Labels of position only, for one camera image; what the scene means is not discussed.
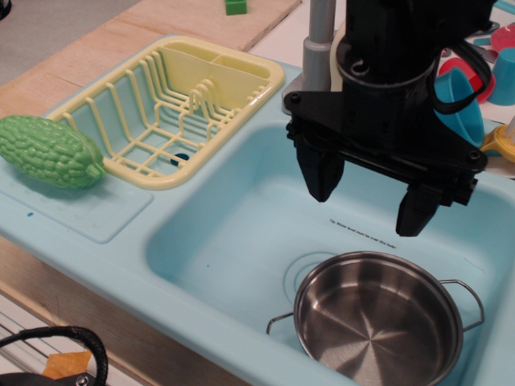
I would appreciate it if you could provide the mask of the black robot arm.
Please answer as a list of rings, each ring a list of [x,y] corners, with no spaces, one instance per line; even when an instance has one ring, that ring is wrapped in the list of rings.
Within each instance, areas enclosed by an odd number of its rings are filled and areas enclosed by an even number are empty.
[[[288,138],[310,194],[327,200],[352,162],[404,182],[396,225],[417,236],[440,206],[467,204],[486,156],[442,121],[477,97],[441,101],[441,52],[449,48],[484,84],[488,64],[468,37],[491,26],[490,1],[350,1],[336,47],[342,89],[284,96]]]

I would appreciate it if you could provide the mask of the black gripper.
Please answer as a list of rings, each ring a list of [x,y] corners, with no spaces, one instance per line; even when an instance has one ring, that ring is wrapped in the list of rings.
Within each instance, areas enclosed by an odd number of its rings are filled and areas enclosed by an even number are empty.
[[[283,98],[310,195],[326,202],[345,162],[405,183],[396,233],[415,237],[439,205],[468,204],[486,157],[446,127],[435,112],[454,113],[481,94],[450,104],[435,95],[436,71],[403,82],[378,84],[344,75],[341,92],[301,91]]]

